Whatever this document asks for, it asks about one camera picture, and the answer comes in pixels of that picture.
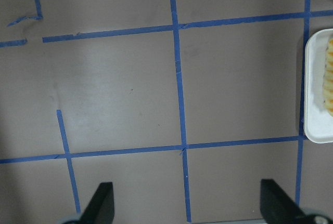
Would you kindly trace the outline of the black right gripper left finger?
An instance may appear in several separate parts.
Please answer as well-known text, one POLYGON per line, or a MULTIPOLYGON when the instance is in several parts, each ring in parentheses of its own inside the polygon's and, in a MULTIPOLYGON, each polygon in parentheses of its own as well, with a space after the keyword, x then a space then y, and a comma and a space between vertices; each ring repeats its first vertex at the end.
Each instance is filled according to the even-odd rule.
POLYGON ((112 182, 99 184, 79 223, 113 223, 115 216, 112 182))

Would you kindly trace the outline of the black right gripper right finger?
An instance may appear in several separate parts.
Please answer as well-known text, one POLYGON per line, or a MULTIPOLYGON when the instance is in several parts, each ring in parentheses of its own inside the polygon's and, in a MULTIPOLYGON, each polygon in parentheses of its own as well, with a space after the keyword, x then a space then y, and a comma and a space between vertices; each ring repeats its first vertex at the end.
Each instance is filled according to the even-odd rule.
POLYGON ((305 217, 305 213, 273 179, 261 180, 260 212, 270 224, 298 223, 305 217))

